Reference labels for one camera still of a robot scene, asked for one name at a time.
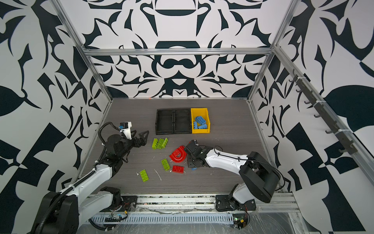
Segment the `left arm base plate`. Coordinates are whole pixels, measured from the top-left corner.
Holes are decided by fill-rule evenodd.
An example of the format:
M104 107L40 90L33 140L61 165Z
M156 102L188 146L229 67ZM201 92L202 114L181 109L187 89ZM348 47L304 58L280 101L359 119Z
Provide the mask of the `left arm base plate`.
M109 207L101 212L124 212L132 211L137 207L138 196L121 196L121 201L117 207Z

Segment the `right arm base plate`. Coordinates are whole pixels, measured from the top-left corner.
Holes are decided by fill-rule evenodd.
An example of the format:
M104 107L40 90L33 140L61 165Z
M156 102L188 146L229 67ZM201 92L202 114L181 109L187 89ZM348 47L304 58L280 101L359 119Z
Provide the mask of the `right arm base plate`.
M218 212L255 211L257 206L254 199L247 201L245 204L241 204L229 195L216 195L215 209Z

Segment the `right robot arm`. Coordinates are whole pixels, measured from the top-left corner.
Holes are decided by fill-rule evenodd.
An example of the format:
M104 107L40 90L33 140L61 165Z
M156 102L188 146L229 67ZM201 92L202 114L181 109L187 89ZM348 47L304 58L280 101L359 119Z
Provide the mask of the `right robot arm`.
M236 184L228 195L215 197L218 212L255 211L256 200L271 202L282 178L281 173L257 152L230 154L217 147L201 146L196 140L190 141L184 151L190 168L220 168L242 178L243 183Z

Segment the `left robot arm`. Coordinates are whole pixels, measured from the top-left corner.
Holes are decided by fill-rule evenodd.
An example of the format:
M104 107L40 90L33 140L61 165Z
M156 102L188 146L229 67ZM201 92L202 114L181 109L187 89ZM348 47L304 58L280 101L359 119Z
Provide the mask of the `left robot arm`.
M41 201L33 223L32 234L75 234L79 227L98 212L121 209L123 199L118 188L104 187L97 194L92 193L120 170L132 148L147 144L149 132L131 139L124 133L114 134L103 140L103 151L92 170L75 183L60 192L49 192Z

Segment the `blue lego brick top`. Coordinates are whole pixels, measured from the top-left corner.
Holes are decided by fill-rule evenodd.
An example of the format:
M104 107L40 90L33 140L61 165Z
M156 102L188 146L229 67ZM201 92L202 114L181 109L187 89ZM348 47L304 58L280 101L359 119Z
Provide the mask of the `blue lego brick top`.
M206 120L202 117L202 116L197 116L195 118L195 121L199 124L199 125L204 125L206 124Z

